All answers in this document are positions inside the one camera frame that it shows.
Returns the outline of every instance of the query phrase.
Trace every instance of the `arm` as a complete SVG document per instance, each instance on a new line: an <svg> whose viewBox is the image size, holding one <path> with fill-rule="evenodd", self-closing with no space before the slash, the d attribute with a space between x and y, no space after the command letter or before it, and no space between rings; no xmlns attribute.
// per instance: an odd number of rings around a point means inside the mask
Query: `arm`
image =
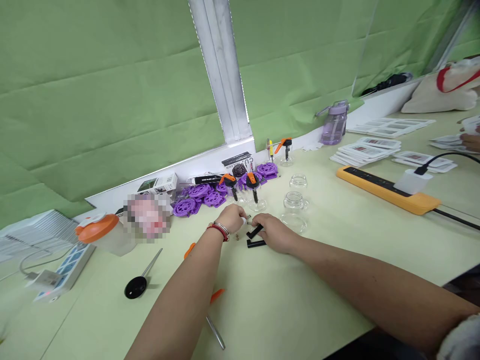
<svg viewBox="0 0 480 360"><path fill-rule="evenodd" d="M390 335L428 355L480 308L378 259L297 235L269 214L253 218L272 249L309 265L326 283Z"/></svg>
<svg viewBox="0 0 480 360"><path fill-rule="evenodd" d="M233 204L216 221L235 233L241 217L245 211ZM203 233L161 291L125 360L190 359L206 321L223 240L217 229Z"/></svg>

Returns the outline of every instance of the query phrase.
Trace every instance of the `green backdrop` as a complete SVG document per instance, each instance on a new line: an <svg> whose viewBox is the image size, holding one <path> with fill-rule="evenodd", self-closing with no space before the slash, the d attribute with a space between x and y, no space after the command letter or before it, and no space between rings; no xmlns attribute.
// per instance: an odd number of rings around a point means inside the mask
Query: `green backdrop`
<svg viewBox="0 0 480 360"><path fill-rule="evenodd" d="M480 55L480 10L475 12L463 29L448 61L458 61L473 55Z"/></svg>
<svg viewBox="0 0 480 360"><path fill-rule="evenodd" d="M245 102L257 150L267 138L322 125L314 114L351 99L376 0L230 0ZM350 110L361 105L353 100Z"/></svg>
<svg viewBox="0 0 480 360"><path fill-rule="evenodd" d="M378 0L353 94L401 72L422 75L462 0Z"/></svg>
<svg viewBox="0 0 480 360"><path fill-rule="evenodd" d="M0 3L0 228L223 143L187 0Z"/></svg>

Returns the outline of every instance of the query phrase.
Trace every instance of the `hand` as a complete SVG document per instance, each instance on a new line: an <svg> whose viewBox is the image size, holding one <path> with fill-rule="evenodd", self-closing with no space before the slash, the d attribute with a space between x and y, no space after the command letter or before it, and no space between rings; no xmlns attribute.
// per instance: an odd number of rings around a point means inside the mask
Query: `hand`
<svg viewBox="0 0 480 360"><path fill-rule="evenodd" d="M215 221L226 227L230 234L233 234L244 224L241 218L247 218L244 208L236 204L231 204L223 209Z"/></svg>
<svg viewBox="0 0 480 360"><path fill-rule="evenodd" d="M289 254L295 242L301 238L278 218L268 213L260 213L253 218L251 225L256 227L258 224L263 226L258 235L277 253Z"/></svg>
<svg viewBox="0 0 480 360"><path fill-rule="evenodd" d="M462 140L462 145L466 147L467 150L474 151L476 153L480 153L480 134L479 135L468 135L462 134L460 135L460 139Z"/></svg>

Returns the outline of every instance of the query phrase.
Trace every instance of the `stack of cards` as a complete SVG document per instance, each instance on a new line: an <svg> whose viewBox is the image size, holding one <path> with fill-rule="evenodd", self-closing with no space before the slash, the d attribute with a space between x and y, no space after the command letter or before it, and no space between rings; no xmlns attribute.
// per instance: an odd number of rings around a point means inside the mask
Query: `stack of cards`
<svg viewBox="0 0 480 360"><path fill-rule="evenodd" d="M435 121L436 120L394 119L383 117L353 127L348 127L347 123L346 131L350 133L375 135L383 138L396 138L400 135L424 128L429 124L433 124Z"/></svg>
<svg viewBox="0 0 480 360"><path fill-rule="evenodd" d="M437 137L430 141L432 141L430 145L435 148L439 148L443 150L452 150L452 151L456 151L459 153L466 153L466 154L480 154L479 152L467 150L467 148L462 145L462 140L460 140L460 134Z"/></svg>
<svg viewBox="0 0 480 360"><path fill-rule="evenodd" d="M401 144L396 140L362 137L356 143L340 146L330 160L345 166L360 168L399 152Z"/></svg>
<svg viewBox="0 0 480 360"><path fill-rule="evenodd" d="M420 165L425 164L433 156L428 154L422 154L420 152L413 151L402 151L398 154L393 155L395 158L392 159L393 162L411 166L413 168L418 168ZM452 160L449 160L444 157L439 157L428 165L428 171L431 173L446 173L453 168L456 168L458 165Z"/></svg>

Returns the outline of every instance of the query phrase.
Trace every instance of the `box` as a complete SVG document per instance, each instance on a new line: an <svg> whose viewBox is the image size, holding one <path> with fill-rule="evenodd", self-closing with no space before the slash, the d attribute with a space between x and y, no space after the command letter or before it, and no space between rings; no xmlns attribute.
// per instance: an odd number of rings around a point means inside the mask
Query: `box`
<svg viewBox="0 0 480 360"><path fill-rule="evenodd" d="M243 152L240 155L228 158L221 162L227 173L232 174L236 178L241 178L245 173L255 171L255 161L249 152Z"/></svg>
<svg viewBox="0 0 480 360"><path fill-rule="evenodd" d="M137 194L161 194L177 189L177 174L173 173L169 176L156 177L142 182Z"/></svg>

